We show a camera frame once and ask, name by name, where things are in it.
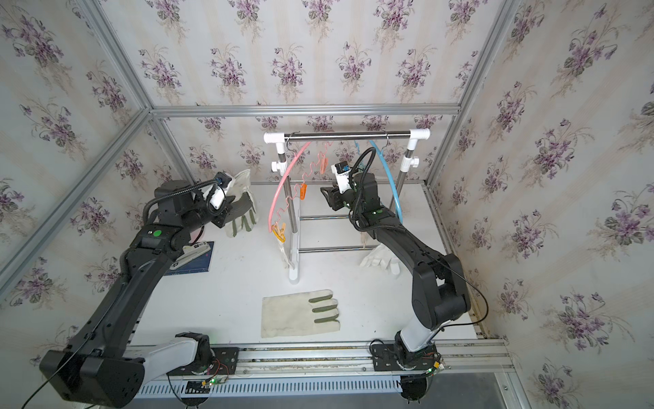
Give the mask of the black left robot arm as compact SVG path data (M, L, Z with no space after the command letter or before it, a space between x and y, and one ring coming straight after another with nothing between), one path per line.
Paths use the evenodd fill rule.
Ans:
M245 213L250 199L231 195L234 181L219 172L190 184L165 182L143 209L143 226L119 257L119 277L93 315L62 350L39 364L57 394L68 402L122 408L141 386L178 368L205 373L215 360L208 336L182 332L141 355L125 354L129 338L156 286L208 223L223 228Z

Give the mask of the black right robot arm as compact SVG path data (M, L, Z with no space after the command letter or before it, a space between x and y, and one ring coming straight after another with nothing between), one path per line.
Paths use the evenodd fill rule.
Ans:
M353 227L371 236L409 270L414 319L396 334L393 346L398 362L407 366L435 353L435 336L468 313L471 298L459 258L423 243L403 225L398 213L383 205L376 177L370 172L373 160L374 149L368 148L354 166L346 161L332 165L336 181L320 192L332 210L347 208Z

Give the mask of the white glove yellow cuff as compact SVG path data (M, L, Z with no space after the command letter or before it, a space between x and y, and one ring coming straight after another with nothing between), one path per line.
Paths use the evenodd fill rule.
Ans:
M375 247L364 259L360 262L361 268L380 268L389 272L393 276L399 276L402 273L400 259L383 244Z
M288 249L286 248L285 243L286 243L286 242L284 242L284 243L280 243L280 242L278 241L279 250L280 250L280 252L282 253L282 259L284 260L284 263L285 263L285 265L286 265L286 267L287 267L288 269L294 269L294 267L296 267L296 265L295 265L294 262L291 260L291 251L288 250Z

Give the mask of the white leather glove green fingers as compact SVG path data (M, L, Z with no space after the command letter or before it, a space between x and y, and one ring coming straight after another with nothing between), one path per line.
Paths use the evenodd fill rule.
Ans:
M250 169L242 170L228 185L228 196L233 196L233 209L228 216L225 230L234 238L241 231L251 232L258 223L255 198L251 192Z

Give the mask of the blue wavy hanger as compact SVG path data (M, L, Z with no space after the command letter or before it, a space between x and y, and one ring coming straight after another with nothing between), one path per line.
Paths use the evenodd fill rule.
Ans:
M391 188L391 193L392 193L392 199L394 200L394 203L391 205L391 208L395 210L395 216L400 220L401 223L404 221L404 214L401 208L401 203L400 203L400 193L395 185L395 180L393 178L392 172L390 170L390 167L388 165L388 162L383 156L383 150L377 146L377 144L373 140L369 140L369 144L371 145L369 148L366 148L363 153L359 156L359 158L355 161L352 170L349 173L349 176L347 178L350 187L354 188L354 175L359 171L359 167L361 162L363 161L364 158L366 158L368 155L371 157L369 158L368 162L364 165L363 170L361 172L364 175L367 175L368 172L370 171L370 168L372 167L372 164L374 162L374 158L372 158L372 155L376 155L376 157L379 158L379 160L382 162L381 165L383 166L383 170L385 172L385 175L388 179L388 184ZM354 205L351 207L350 214L349 214L349 220L354 226L354 228L361 232L365 233L368 232L370 229L369 228L364 228L360 221L359 221L359 202L362 199L363 196L363 189L362 187L357 187L355 189L356 194L355 194L355 201Z

